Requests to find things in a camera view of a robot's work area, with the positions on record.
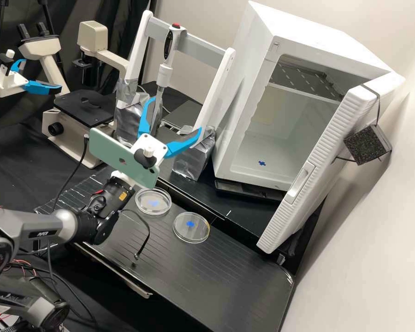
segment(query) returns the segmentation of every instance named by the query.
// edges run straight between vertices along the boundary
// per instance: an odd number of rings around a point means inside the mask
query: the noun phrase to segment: mint green phone case
[[[144,188],[154,188],[160,168],[144,169],[131,150],[96,128],[89,132],[89,151],[93,156],[123,172]]]

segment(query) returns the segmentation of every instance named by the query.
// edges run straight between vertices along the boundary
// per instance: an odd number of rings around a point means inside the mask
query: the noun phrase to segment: black cloth
[[[0,130],[0,205],[33,211],[55,197],[77,162],[26,125]],[[70,186],[94,174],[80,166]]]

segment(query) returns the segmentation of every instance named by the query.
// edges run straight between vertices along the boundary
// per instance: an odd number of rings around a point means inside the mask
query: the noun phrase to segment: white wall
[[[257,2],[343,30],[400,74],[409,69],[415,52],[415,0]],[[155,14],[168,23],[178,22],[188,32],[226,48],[233,44],[246,3],[246,0],[158,0]],[[163,43],[153,42],[144,82],[156,80],[162,60]],[[177,54],[171,86],[203,102],[214,75],[215,70],[211,67]]]

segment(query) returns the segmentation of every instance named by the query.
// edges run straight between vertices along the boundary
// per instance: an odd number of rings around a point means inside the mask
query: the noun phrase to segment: black table
[[[109,167],[65,191],[58,207],[80,209],[110,177]],[[172,197],[162,216],[142,217],[150,238],[139,260],[134,254],[147,235],[134,213],[122,213],[101,245],[76,243],[83,253],[126,280],[147,302],[160,296],[214,332],[277,332],[294,289],[292,276],[278,264],[216,228],[221,220],[198,210],[210,222],[210,234],[199,244],[185,243],[173,233],[172,222],[191,205]],[[49,213],[53,200],[36,209]],[[134,199],[127,209],[136,210]]]

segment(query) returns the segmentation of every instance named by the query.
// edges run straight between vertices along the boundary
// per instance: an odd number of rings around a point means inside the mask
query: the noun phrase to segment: white plastic part
[[[98,60],[101,60],[104,63],[107,63],[111,67],[114,67],[115,69],[118,69],[120,78],[125,77],[126,68],[129,65],[128,60],[123,59],[121,56],[118,56],[117,54],[114,54],[114,53],[112,53],[110,51],[107,51],[107,50],[98,51],[93,56],[95,56]]]
[[[138,26],[137,35],[135,36],[134,46],[132,47],[129,56],[129,65],[124,77],[126,80],[138,79],[138,76],[140,75],[144,52],[148,43],[148,37],[146,36],[146,27],[151,17],[153,17],[153,13],[151,11],[143,12],[140,25]]]
[[[61,50],[58,38],[27,41],[18,47],[20,53],[28,60],[39,60],[41,57],[56,54]]]
[[[171,81],[172,68],[161,64],[158,69],[157,85],[163,88],[167,88]]]
[[[21,86],[26,85],[28,80],[15,71],[9,71],[6,76],[6,66],[0,66],[0,98],[24,92]]]
[[[204,100],[202,109],[200,110],[197,120],[195,121],[194,129],[201,128],[202,134],[198,138],[197,142],[192,145],[192,147],[196,146],[204,139],[204,131],[208,125],[208,122],[209,125],[213,126],[214,128],[217,128],[220,123],[222,117],[218,117],[217,115],[217,112],[223,104],[223,100],[221,99],[220,95],[224,87],[226,77],[228,76],[229,70],[234,61],[234,57],[235,49],[229,47],[225,51],[225,55],[223,56],[217,73],[213,78],[211,87],[209,88],[206,99]]]
[[[68,85],[52,55],[41,57],[40,63],[49,83],[61,85],[61,91],[60,93],[57,93],[56,96],[70,93]]]
[[[107,27],[96,21],[80,22],[77,44],[90,52],[107,49]]]
[[[52,136],[49,133],[48,126],[55,122],[61,123],[64,129],[63,134]],[[98,129],[107,135],[112,133],[112,129],[107,125],[102,124],[98,126]],[[41,132],[66,154],[79,161],[84,148],[83,136],[89,134],[89,128],[60,110],[53,108],[43,112]],[[87,168],[95,168],[99,164],[101,164],[101,160],[94,157],[88,150],[83,159],[83,165]]]
[[[147,147],[145,147],[145,148],[143,149],[143,155],[144,155],[146,158],[150,158],[150,157],[152,157],[152,156],[154,155],[154,148],[153,148],[153,147],[151,147],[151,146],[147,146]]]
[[[139,148],[143,149],[145,157],[154,156],[157,159],[156,166],[160,166],[167,152],[167,146],[149,134],[141,135],[130,149],[137,151]]]
[[[15,55],[14,50],[11,50],[10,48],[6,51],[6,56],[10,59],[13,59]]]
[[[312,165],[310,162],[306,161],[301,168],[300,172],[298,172],[298,175],[296,176],[292,186],[290,186],[289,190],[286,193],[286,196],[284,200],[288,202],[289,204],[292,204],[296,197],[298,196],[298,193],[303,188],[306,181],[309,179],[310,174],[314,170],[315,166]]]

